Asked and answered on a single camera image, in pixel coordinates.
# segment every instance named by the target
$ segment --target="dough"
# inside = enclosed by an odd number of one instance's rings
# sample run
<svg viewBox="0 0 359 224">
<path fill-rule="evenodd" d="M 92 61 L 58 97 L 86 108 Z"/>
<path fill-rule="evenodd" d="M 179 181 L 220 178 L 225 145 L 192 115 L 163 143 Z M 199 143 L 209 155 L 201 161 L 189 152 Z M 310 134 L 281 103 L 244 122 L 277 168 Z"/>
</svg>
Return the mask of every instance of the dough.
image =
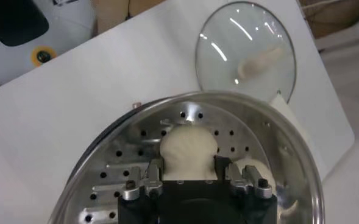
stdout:
<svg viewBox="0 0 359 224">
<path fill-rule="evenodd" d="M 217 180 L 217 142 L 205 128 L 184 125 L 172 129 L 160 143 L 164 180 Z"/>
</svg>

